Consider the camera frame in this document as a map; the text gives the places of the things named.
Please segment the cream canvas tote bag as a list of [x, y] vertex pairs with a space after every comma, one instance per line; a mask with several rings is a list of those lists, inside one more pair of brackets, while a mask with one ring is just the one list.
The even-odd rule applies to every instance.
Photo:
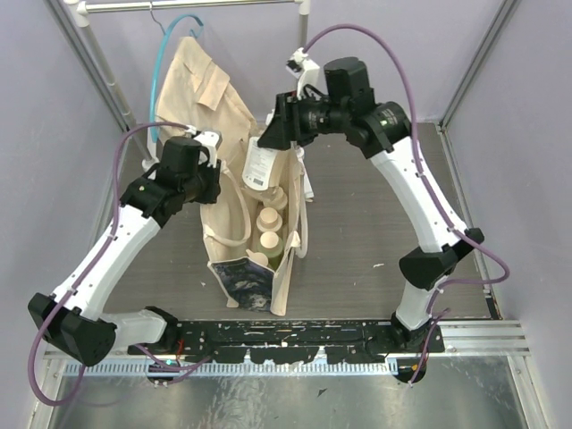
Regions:
[[207, 266], [228, 307], [284, 316], [294, 260], [307, 253], [303, 154], [252, 138], [223, 160], [220, 184], [216, 203], [200, 209]]

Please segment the amber clear bottle white cap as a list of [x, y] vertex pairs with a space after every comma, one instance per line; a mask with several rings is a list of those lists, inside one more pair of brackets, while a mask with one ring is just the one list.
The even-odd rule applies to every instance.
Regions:
[[243, 182], [254, 191], [267, 191], [277, 187], [277, 159], [280, 152], [258, 145], [259, 137], [251, 137], [242, 171]]

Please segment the beige labelled bottle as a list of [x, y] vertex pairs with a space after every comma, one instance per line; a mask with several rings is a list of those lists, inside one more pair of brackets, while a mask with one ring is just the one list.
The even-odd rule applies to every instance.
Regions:
[[272, 199], [265, 203], [265, 207], [271, 207], [281, 215], [288, 206], [288, 195], [282, 187], [277, 187]]

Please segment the green bottle beige cap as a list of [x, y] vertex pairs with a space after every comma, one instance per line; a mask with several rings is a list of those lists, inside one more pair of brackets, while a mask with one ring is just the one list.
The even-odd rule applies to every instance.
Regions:
[[269, 267], [277, 270], [282, 261], [284, 245], [282, 238], [274, 232], [261, 234], [258, 242], [258, 251], [267, 255]]

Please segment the green flip-cap bottle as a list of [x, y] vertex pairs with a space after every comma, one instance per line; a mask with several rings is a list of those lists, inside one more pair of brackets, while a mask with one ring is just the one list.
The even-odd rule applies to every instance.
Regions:
[[255, 252], [252, 251], [250, 249], [246, 250], [247, 253], [247, 257], [252, 260], [254, 263], [261, 265], [263, 267], [268, 267], [269, 266], [269, 259], [267, 257], [267, 255], [265, 255], [262, 252]]

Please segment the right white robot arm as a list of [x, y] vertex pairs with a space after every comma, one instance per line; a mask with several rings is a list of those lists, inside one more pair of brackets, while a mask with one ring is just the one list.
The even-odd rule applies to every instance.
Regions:
[[395, 347], [410, 352], [430, 328], [430, 304], [457, 263], [484, 241], [444, 197], [421, 157], [411, 122], [394, 102], [374, 99], [366, 64], [344, 57], [319, 67], [302, 51], [287, 62], [296, 90], [277, 96], [259, 147], [285, 151], [317, 136], [342, 134], [388, 181], [411, 221], [418, 246], [399, 262], [406, 279], [401, 302], [391, 316]]

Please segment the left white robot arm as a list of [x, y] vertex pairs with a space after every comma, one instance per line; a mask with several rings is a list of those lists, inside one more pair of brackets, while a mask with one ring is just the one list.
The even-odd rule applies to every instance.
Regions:
[[118, 221], [81, 264], [50, 295], [35, 294], [28, 304], [36, 326], [47, 327], [44, 340], [85, 366], [110, 351], [148, 344], [168, 354], [179, 343], [178, 319], [157, 308], [107, 314], [104, 306], [135, 256], [189, 202], [214, 203], [220, 193], [221, 136], [201, 131], [164, 144], [160, 162], [137, 178], [121, 197]]

